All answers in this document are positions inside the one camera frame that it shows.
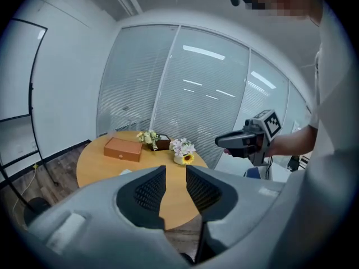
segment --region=glass wall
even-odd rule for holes
[[[165,71],[153,129],[191,140],[207,166],[213,168],[223,152],[214,139],[233,129],[248,59],[247,47],[182,27]]]
[[[177,30],[154,25],[120,31],[100,89],[98,136],[151,127],[188,138],[209,168],[219,169],[219,161],[228,168],[219,170],[230,172],[241,167],[241,159],[225,159],[216,136],[242,129],[264,109],[276,111],[281,134],[307,124],[300,93],[260,54],[208,31],[182,26],[176,35]],[[283,157],[274,161],[285,166]]]
[[[122,29],[108,58],[99,95],[98,136],[149,128],[159,81],[177,26]]]

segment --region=flower vase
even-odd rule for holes
[[[174,158],[173,158],[173,161],[174,161],[176,164],[183,165],[183,163],[182,163],[182,157],[179,156],[179,155],[175,155]]]

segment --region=black stand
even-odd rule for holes
[[[42,26],[37,25],[37,24],[34,24],[34,23],[31,23],[31,22],[28,22],[28,21],[25,21],[25,20],[21,20],[21,19],[15,19],[15,18],[13,18],[12,20],[14,20],[14,21],[19,21],[19,22],[23,22],[23,23],[27,23],[27,24],[31,24],[31,25],[40,27],[40,28],[42,28],[42,29],[45,30],[45,33],[44,33],[44,35],[42,36],[41,41],[40,41],[40,43],[39,43],[39,46],[38,46],[38,48],[37,48],[37,50],[36,50],[35,57],[34,57],[34,61],[33,61],[33,65],[32,65],[32,67],[31,67],[30,82],[29,82],[29,113],[28,113],[28,114],[25,114],[25,115],[19,115],[19,116],[16,116],[16,117],[11,117],[11,118],[7,118],[7,119],[0,120],[0,122],[6,122],[6,121],[8,121],[8,120],[19,119],[19,118],[24,118],[24,117],[30,117],[30,119],[31,119],[31,127],[32,127],[32,130],[33,130],[33,134],[34,134],[34,139],[35,139],[35,143],[36,143],[36,148],[37,148],[37,150],[35,150],[35,151],[33,151],[33,152],[30,152],[30,153],[28,153],[28,154],[26,154],[26,155],[24,155],[24,156],[20,156],[20,157],[18,157],[17,159],[15,159],[15,160],[13,160],[13,161],[10,161],[10,162],[7,163],[7,164],[2,165],[2,169],[5,170],[5,168],[7,168],[7,167],[9,167],[9,166],[11,166],[11,165],[13,165],[13,164],[19,162],[20,160],[23,160],[23,159],[25,159],[25,158],[31,156],[31,155],[39,154],[40,159],[41,159],[41,164],[44,165],[45,170],[46,170],[46,172],[48,173],[48,175],[49,175],[51,181],[54,183],[55,186],[58,186],[58,185],[59,185],[58,182],[56,182],[56,181],[54,180],[54,178],[51,176],[50,171],[48,170],[48,168],[47,168],[47,166],[46,166],[46,163],[45,163],[45,161],[44,161],[44,159],[43,159],[43,157],[42,157],[42,154],[41,154],[41,152],[40,152],[40,150],[39,150],[39,144],[38,144],[38,140],[37,140],[36,134],[35,134],[34,119],[33,119],[33,89],[34,89],[34,88],[33,88],[33,73],[34,73],[34,68],[35,68],[36,57],[37,57],[37,55],[38,55],[38,52],[39,52],[41,43],[42,43],[42,41],[43,41],[43,39],[44,39],[44,37],[45,37],[45,34],[46,34],[46,32],[47,32],[47,28],[42,27]],[[9,179],[6,179],[6,178],[5,178],[5,180],[7,180],[8,183],[9,183],[9,185],[10,185],[11,181],[10,181]]]
[[[10,188],[14,191],[15,195],[17,196],[17,198],[24,204],[25,206],[25,209],[24,209],[24,220],[25,220],[25,224],[27,226],[29,226],[29,224],[38,216],[40,215],[42,212],[44,212],[46,209],[50,208],[51,205],[43,198],[41,197],[36,197],[36,198],[33,198],[31,199],[29,202],[27,202],[22,196],[21,194],[17,191],[17,189],[13,186],[10,178],[7,176],[6,172],[5,172],[5,168],[19,162],[20,160],[23,160],[31,155],[34,155],[34,154],[39,154],[40,156],[40,159],[41,159],[41,164],[44,165],[45,167],[45,170],[46,172],[48,173],[51,181],[54,183],[55,186],[58,186],[58,182],[56,182],[54,180],[54,178],[52,177],[52,175],[50,174],[47,166],[46,166],[46,163],[42,157],[42,154],[39,150],[39,145],[38,145],[38,140],[36,138],[36,134],[35,134],[35,127],[34,127],[34,119],[33,119],[33,105],[32,105],[32,102],[33,102],[33,73],[34,73],[34,67],[35,67],[35,62],[36,62],[36,57],[38,55],[38,52],[39,52],[39,49],[40,49],[40,46],[41,46],[41,43],[44,39],[44,36],[47,32],[47,28],[45,27],[42,27],[40,25],[37,25],[37,24],[34,24],[34,23],[31,23],[31,22],[28,22],[28,21],[24,21],[24,20],[20,20],[20,19],[13,19],[15,21],[19,21],[19,22],[23,22],[23,23],[27,23],[27,24],[31,24],[31,25],[34,25],[34,26],[37,26],[37,27],[40,27],[42,29],[45,30],[45,33],[43,35],[43,37],[41,38],[41,41],[39,43],[39,46],[36,50],[36,53],[35,53],[35,57],[34,57],[34,61],[33,61],[33,65],[31,67],[31,74],[30,74],[30,82],[29,82],[29,113],[28,114],[25,114],[25,115],[19,115],[19,116],[16,116],[16,117],[11,117],[11,118],[7,118],[7,119],[3,119],[3,120],[0,120],[0,122],[6,122],[8,120],[13,120],[13,119],[19,119],[19,118],[24,118],[24,117],[30,117],[31,119],[31,127],[33,129],[33,134],[34,134],[34,139],[35,139],[35,143],[36,143],[36,148],[37,150],[33,151],[33,152],[30,152],[24,156],[20,156],[18,157],[17,159],[15,160],[12,160],[10,161],[9,163],[7,164],[4,164],[4,165],[1,165],[0,163],[0,171],[2,173],[2,175],[4,176],[6,182],[8,183],[8,185],[10,186]]]

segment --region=round wooden table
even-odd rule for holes
[[[128,141],[137,141],[139,132],[116,132],[115,137]],[[166,193],[164,194],[159,216],[164,219],[165,229],[178,227],[199,214],[186,189],[186,167],[173,161],[173,151],[151,151],[142,148],[140,162],[119,160],[104,156],[103,147],[109,140],[107,135],[89,143],[77,162],[77,183],[83,187],[102,179],[118,176],[125,169],[136,171],[159,165],[166,166]],[[207,167],[203,159],[195,152],[192,165]]]

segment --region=black frame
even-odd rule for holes
[[[28,101],[29,113],[28,113],[28,114],[25,114],[25,115],[19,115],[19,116],[16,116],[16,117],[12,117],[12,118],[7,118],[7,119],[0,120],[0,122],[6,122],[6,121],[8,121],[8,120],[19,119],[19,118],[24,118],[24,117],[30,117],[30,120],[31,120],[31,128],[32,128],[32,130],[33,130],[33,135],[34,135],[34,140],[35,140],[35,144],[36,144],[37,150],[32,151],[32,152],[30,152],[30,153],[28,153],[28,154],[26,154],[26,155],[20,156],[20,157],[18,157],[17,159],[12,160],[12,161],[10,161],[10,162],[7,163],[7,164],[2,165],[2,164],[0,163],[0,167],[2,168],[3,173],[5,173],[6,177],[8,178],[8,176],[7,176],[6,172],[5,172],[5,168],[7,168],[7,167],[9,167],[9,166],[11,166],[11,165],[13,165],[13,164],[19,162],[19,161],[21,161],[21,160],[23,160],[23,159],[25,159],[25,158],[31,156],[31,155],[39,154],[40,159],[41,159],[41,163],[44,165],[45,170],[46,170],[46,172],[48,173],[48,175],[49,175],[51,181],[54,183],[55,186],[58,186],[58,182],[56,182],[56,181],[54,180],[54,178],[51,176],[50,171],[48,170],[48,168],[47,168],[47,166],[46,166],[46,163],[44,162],[44,159],[43,159],[43,157],[42,157],[42,154],[41,154],[41,152],[40,152],[40,148],[39,148],[39,144],[38,144],[38,139],[36,138],[35,127],[34,127],[34,118],[33,118],[33,109],[34,109],[34,108],[33,108],[33,89],[34,89],[34,88],[33,88],[33,74],[34,74],[34,68],[35,68],[36,58],[37,58],[38,53],[39,53],[39,49],[40,49],[40,47],[41,47],[41,43],[43,42],[44,37],[45,37],[45,35],[46,35],[48,29],[47,29],[46,27],[44,27],[44,26],[41,26],[41,25],[38,25],[38,24],[35,24],[35,23],[32,23],[32,22],[28,22],[28,21],[25,21],[25,20],[22,20],[22,19],[12,18],[10,21],[23,22],[23,23],[30,24],[30,25],[33,25],[33,26],[36,26],[36,27],[39,27],[39,28],[42,28],[42,29],[45,30],[45,33],[44,33],[44,35],[42,36],[42,38],[41,38],[41,40],[40,40],[40,43],[39,43],[39,46],[38,46],[38,48],[37,48],[37,50],[36,50],[35,57],[34,57],[34,61],[33,61],[33,65],[32,65],[32,67],[31,67],[31,72],[30,72],[29,101]]]

